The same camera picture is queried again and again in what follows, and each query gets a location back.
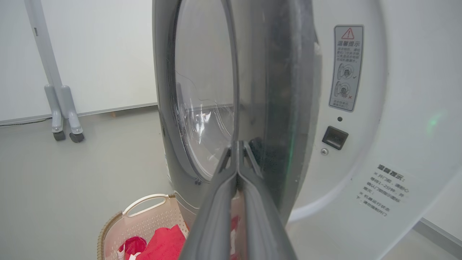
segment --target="washing machine door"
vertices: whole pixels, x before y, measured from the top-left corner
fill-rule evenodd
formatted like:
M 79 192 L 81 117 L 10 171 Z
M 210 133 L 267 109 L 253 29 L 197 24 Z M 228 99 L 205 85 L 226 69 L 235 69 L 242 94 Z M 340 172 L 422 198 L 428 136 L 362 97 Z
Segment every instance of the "washing machine door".
M 153 30 L 165 157 L 186 223 L 237 140 L 250 143 L 285 223 L 317 109 L 311 2 L 154 0 Z

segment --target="washing machine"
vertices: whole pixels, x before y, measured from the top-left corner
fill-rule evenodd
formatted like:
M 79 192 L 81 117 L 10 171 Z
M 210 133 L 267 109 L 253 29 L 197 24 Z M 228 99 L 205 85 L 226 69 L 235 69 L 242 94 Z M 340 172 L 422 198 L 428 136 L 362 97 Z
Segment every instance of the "washing machine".
M 461 171 L 461 7 L 154 0 L 158 109 L 186 224 L 243 141 L 299 259 L 382 258 Z

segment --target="black cable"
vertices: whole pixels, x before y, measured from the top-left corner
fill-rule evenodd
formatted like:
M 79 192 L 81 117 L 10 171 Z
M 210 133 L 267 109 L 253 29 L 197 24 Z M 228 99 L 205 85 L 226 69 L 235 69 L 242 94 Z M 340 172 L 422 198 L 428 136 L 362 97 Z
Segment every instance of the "black cable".
M 44 120 L 40 120 L 40 121 L 35 121 L 35 122 L 28 122 L 28 123 L 21 123 L 21 124 L 0 124 L 0 126 L 12 126 L 12 125 L 22 125 L 22 124 L 33 124 L 33 123 L 40 123 L 40 122 L 43 122 L 43 121 L 47 121 L 51 118 L 45 118 Z

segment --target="gray stand foot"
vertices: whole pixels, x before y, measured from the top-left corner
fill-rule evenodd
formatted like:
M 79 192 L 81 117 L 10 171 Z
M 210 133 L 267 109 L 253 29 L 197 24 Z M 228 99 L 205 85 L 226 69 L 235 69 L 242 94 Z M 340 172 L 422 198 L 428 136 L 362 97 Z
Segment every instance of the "gray stand foot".
M 61 141 L 61 140 L 66 139 L 66 134 L 64 133 L 64 131 L 61 131 L 61 132 L 53 133 L 53 137 L 55 138 L 55 140 Z
M 85 136 L 84 134 L 73 134 L 73 133 L 70 133 L 69 134 L 69 137 L 71 138 L 72 142 L 75 142 L 75 143 L 78 143 L 78 142 L 81 142 L 85 139 Z
M 67 108 L 67 118 L 69 120 L 69 124 L 71 125 L 72 133 L 69 134 L 71 140 L 73 142 L 81 142 L 85 139 L 82 129 L 82 126 L 79 122 L 79 117 L 77 116 L 77 112 L 75 111 L 74 100 L 72 99 L 71 88 L 69 86 L 61 86 L 62 96 L 64 98 L 64 103 L 66 104 Z
M 51 132 L 53 133 L 55 140 L 64 140 L 66 139 L 66 135 L 63 132 L 64 118 L 61 114 L 61 108 L 59 106 L 58 97 L 56 96 L 55 87 L 48 84 L 44 88 L 48 104 L 51 109 Z

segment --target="screw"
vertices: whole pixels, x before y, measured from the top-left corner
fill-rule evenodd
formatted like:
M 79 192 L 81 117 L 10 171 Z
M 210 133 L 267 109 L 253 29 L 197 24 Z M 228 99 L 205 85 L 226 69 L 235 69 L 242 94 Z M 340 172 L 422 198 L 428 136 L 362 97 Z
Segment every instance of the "screw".
M 321 149 L 321 154 L 322 155 L 328 155 L 329 154 L 329 150 L 325 149 L 325 148 L 322 148 Z

